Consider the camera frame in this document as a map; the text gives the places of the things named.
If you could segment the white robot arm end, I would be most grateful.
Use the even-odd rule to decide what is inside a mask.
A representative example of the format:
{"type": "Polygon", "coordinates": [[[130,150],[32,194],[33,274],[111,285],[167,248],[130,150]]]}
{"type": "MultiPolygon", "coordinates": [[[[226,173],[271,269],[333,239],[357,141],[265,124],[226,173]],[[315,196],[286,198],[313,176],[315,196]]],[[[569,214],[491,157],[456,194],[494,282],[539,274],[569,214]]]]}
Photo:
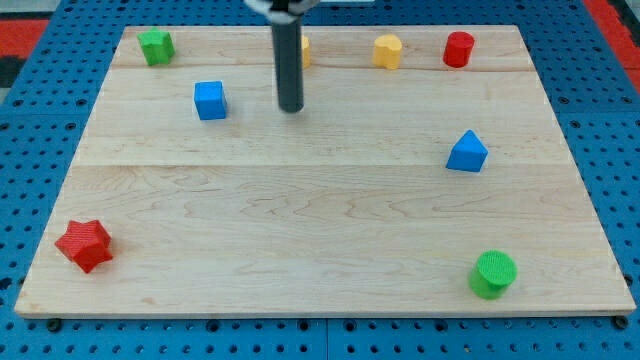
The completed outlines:
{"type": "Polygon", "coordinates": [[[320,0],[244,0],[254,12],[272,24],[290,24],[317,6],[320,0]]]}

